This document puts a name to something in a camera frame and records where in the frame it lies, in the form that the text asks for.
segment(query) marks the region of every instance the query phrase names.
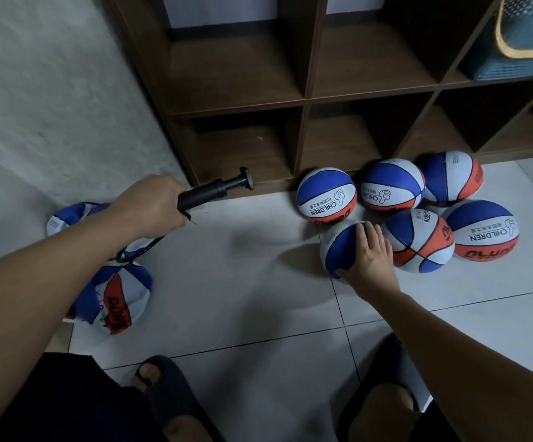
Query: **leg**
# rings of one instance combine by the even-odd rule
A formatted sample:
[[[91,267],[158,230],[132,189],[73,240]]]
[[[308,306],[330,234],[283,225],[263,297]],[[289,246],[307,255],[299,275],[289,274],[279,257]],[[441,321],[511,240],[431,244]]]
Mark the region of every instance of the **leg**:
[[[407,442],[420,416],[407,389],[392,383],[379,384],[367,394],[352,421],[348,442]]]
[[[132,386],[145,393],[160,378],[160,369],[154,364],[143,364],[134,375]],[[205,427],[193,416],[171,418],[162,429],[171,442],[212,442]]]

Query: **tile floor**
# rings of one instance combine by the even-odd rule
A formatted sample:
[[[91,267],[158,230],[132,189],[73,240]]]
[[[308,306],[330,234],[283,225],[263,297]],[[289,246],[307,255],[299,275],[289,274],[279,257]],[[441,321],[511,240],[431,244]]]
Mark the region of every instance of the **tile floor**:
[[[485,264],[453,259],[398,274],[420,304],[533,370],[533,161],[484,166],[476,198],[517,217],[520,243]],[[70,351],[120,384],[154,354],[174,357],[229,441],[334,441],[357,367],[390,332],[318,256],[324,229],[287,193],[214,202],[140,259],[155,280],[140,320],[108,337],[75,325]],[[367,216],[358,208],[352,218]]]

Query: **person's left arm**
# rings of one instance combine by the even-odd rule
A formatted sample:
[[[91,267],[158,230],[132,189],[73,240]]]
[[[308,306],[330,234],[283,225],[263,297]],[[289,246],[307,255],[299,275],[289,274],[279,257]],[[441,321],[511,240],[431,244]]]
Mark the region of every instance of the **person's left arm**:
[[[0,258],[0,415],[80,291],[132,241],[184,226],[174,178],[149,176],[106,210]]]

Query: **yellow basket handle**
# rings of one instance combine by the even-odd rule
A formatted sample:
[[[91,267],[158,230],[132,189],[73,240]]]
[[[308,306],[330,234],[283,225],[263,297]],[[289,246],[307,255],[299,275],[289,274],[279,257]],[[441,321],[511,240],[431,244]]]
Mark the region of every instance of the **yellow basket handle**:
[[[496,20],[496,44],[500,52],[510,59],[533,59],[533,49],[516,49],[511,47],[504,40],[501,33],[501,18],[504,16],[504,3],[506,0],[501,0],[500,10],[497,14]]]

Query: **person's right arm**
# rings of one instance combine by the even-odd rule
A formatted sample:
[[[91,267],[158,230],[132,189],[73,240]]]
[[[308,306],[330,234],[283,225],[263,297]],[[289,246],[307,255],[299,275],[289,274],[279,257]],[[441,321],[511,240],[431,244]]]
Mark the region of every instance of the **person's right arm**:
[[[463,334],[400,290],[391,244],[357,225],[357,259],[339,270],[401,339],[464,441],[533,440],[533,372]]]

